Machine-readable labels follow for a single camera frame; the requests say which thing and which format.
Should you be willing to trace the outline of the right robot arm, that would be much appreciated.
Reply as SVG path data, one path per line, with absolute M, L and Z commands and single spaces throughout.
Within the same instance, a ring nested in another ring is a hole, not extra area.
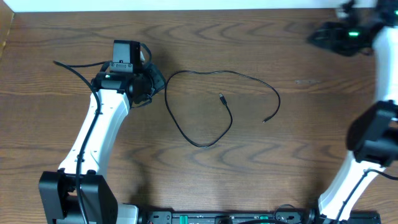
M 371 49 L 376 59 L 374 103 L 349 127 L 348 153 L 330 186 L 319 196 L 304 223 L 369 223 L 370 212 L 351 211 L 378 175 L 397 160 L 397 1 L 376 1 L 368 20 L 361 22 L 347 1 L 336 10 L 337 22 L 325 22 L 308 36 L 310 44 L 346 57 Z

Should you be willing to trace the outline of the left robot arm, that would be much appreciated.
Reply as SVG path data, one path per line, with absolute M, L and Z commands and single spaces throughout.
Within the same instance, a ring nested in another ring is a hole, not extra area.
M 146 106 L 165 87 L 149 48 L 115 40 L 113 58 L 100 62 L 85 84 L 90 107 L 78 137 L 55 172 L 45 171 L 39 193 L 48 223 L 139 223 L 135 205 L 118 203 L 107 181 L 116 136 L 131 109 Z

